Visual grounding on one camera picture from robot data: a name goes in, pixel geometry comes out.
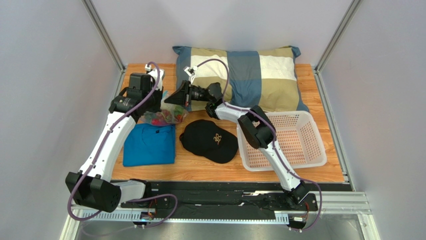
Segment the clear zip top bag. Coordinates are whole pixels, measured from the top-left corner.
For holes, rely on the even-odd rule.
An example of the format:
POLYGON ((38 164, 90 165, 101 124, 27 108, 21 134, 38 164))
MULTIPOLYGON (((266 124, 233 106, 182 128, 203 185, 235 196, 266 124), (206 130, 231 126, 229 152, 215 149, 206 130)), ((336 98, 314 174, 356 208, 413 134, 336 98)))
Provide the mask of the clear zip top bag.
POLYGON ((180 105, 165 103, 165 99, 170 94, 166 90, 162 94, 162 100, 159 112, 145 112, 139 121, 152 126, 164 127, 168 125, 176 125, 182 123, 188 116, 189 112, 180 105))

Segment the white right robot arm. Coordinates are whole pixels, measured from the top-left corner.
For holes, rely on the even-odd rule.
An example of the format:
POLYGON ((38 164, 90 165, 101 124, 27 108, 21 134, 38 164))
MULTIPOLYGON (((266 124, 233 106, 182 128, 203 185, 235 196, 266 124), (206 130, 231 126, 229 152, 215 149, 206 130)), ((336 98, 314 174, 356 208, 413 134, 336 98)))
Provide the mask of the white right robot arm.
POLYGON ((188 80, 165 99, 165 103, 183 107, 192 101, 206 102, 207 114, 217 120, 236 123, 242 130, 246 141, 266 157, 278 176, 280 185, 287 194, 287 199, 294 205, 300 205, 309 193, 305 181, 293 170, 281 150, 276 129, 265 112, 255 105, 251 108, 238 107, 225 102, 220 83, 211 83, 202 88, 188 80))

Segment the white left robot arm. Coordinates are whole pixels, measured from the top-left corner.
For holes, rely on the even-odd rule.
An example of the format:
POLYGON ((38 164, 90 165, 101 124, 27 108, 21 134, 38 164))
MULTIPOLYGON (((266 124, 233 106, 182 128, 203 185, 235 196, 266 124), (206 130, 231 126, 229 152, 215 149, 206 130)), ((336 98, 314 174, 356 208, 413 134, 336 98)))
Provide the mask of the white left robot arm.
POLYGON ((113 212, 120 204, 141 199, 146 181, 131 179, 113 183, 112 173, 125 140, 145 112, 160 110, 163 90, 128 87, 121 91, 108 109, 107 121, 94 149, 78 172, 69 172, 65 184, 70 192, 67 210, 71 205, 92 208, 98 213, 113 212))

